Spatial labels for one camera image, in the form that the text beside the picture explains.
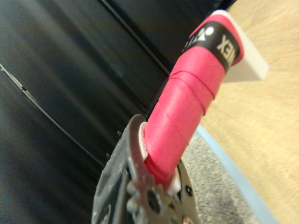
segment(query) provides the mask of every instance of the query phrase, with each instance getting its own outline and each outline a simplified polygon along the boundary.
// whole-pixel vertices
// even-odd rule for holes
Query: black logo band
[[[211,51],[226,72],[240,54],[240,46],[234,36],[222,24],[214,21],[205,23],[189,38],[183,53],[194,46]]]

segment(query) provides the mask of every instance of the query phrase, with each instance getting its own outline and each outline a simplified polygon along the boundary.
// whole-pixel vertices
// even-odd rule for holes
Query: dark panel
[[[167,75],[97,1],[1,1],[0,62],[102,162]]]
[[[222,0],[114,0],[173,66],[189,35]]]
[[[0,223],[90,223],[101,172],[0,71]]]

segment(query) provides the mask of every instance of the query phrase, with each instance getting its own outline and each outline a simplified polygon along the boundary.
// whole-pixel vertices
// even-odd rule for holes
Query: wooden floor
[[[263,82],[222,84],[201,124],[276,219],[299,223],[299,1],[238,0],[230,13],[270,64]]]

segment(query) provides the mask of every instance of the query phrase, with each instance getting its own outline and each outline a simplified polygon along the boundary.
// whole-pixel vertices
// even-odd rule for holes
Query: gray carpet
[[[194,137],[182,158],[188,171],[202,224],[258,224],[235,182],[209,145]]]

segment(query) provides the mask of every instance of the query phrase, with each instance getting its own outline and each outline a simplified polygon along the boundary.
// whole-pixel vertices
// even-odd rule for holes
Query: blue strip
[[[248,205],[256,215],[261,224],[278,224],[268,207],[265,205],[261,197],[255,191],[250,182],[246,179],[243,173],[238,169],[232,159],[226,154],[216,140],[199,125],[193,136],[201,135],[209,147],[214,151],[224,168],[233,178],[240,192],[243,194]]]

